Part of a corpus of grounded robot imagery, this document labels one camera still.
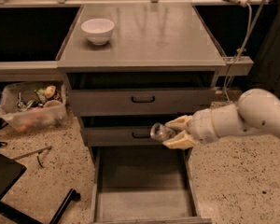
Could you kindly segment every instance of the black handle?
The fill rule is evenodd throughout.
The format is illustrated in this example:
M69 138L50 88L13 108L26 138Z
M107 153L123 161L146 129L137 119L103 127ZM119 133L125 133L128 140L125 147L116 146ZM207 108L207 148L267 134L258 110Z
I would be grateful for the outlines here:
M150 138L150 135L137 135L134 132L132 132L133 138Z
M141 99L141 98L135 98L135 97L131 97L131 100L133 103L153 103L156 100L155 96L151 96L148 99Z

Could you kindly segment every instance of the white robotic arm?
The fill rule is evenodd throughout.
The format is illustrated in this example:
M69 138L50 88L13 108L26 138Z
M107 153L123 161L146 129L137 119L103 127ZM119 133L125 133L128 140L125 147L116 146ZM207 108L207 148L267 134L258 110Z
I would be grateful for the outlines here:
M201 110L165 126L181 132L163 141L168 148L185 149L197 142L208 144L230 135L271 133L280 138L280 100L268 91L253 89L243 93L237 105Z

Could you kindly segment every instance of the plastic bin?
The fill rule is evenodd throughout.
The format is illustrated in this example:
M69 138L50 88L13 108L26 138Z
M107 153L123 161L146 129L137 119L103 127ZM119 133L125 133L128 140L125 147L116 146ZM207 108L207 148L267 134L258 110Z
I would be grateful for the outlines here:
M56 86L61 92L60 105L18 112L18 93L28 102L36 100L35 90L45 89L49 85ZM62 82L21 82L5 86L0 101L0 118L10 124L16 131L24 132L31 128L44 128L51 125L62 124L67 118L65 86Z

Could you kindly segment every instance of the cork floor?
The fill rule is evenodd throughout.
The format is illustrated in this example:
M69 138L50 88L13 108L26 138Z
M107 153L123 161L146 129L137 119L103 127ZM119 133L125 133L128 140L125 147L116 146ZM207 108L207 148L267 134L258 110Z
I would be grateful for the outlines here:
M212 106L224 105L216 100ZM71 202L60 223L86 224L91 215L94 167L84 147L77 119L68 108L62 127L16 133L6 126L0 153L14 158L52 146L40 155L19 160L27 171L3 201L42 223L49 223L68 190L76 189L81 201ZM225 137L196 146L189 159L198 208L213 223L280 224L280 141L272 135ZM0 224L11 224L0 215Z

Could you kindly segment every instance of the trash in bin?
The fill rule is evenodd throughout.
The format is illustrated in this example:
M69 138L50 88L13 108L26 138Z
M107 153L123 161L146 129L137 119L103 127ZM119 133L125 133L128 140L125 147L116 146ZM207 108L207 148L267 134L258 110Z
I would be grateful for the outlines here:
M45 106L48 101L58 103ZM67 118L65 105L65 86L62 82L15 83L3 89L0 118L16 131L24 132L30 128L62 124Z

